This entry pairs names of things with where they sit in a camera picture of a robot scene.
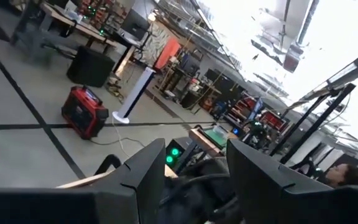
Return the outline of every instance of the gray floor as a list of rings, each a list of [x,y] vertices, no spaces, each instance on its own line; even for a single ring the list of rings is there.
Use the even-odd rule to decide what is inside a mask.
[[[0,25],[8,35],[12,33],[17,21],[17,17],[0,10]],[[48,124],[65,123],[60,115],[60,108],[70,87],[73,86],[65,75],[70,61],[57,54],[48,54],[47,63],[28,63],[26,56],[18,48],[11,47],[1,40],[0,61]],[[124,80],[128,82],[124,82],[124,95],[129,92],[140,75],[139,69],[133,68],[129,66],[126,69]],[[110,111],[120,108],[121,103],[104,88],[93,90]],[[178,105],[165,103],[179,115],[179,118],[172,118],[148,96],[143,95],[130,115],[131,122],[212,121],[204,111],[193,116]],[[38,124],[1,70],[0,124]],[[113,142],[118,139],[117,130],[122,138],[136,139],[145,145],[156,138],[164,138],[168,144],[172,138],[187,135],[180,125],[127,126],[117,129],[111,127],[102,129],[94,141]],[[52,131],[87,176],[96,171],[106,155],[116,154],[124,161],[142,148],[140,143],[126,139],[122,141],[121,149],[119,143],[101,146],[84,141],[72,129],[60,128]],[[77,176],[43,129],[0,130],[0,187],[54,187],[76,179]]]

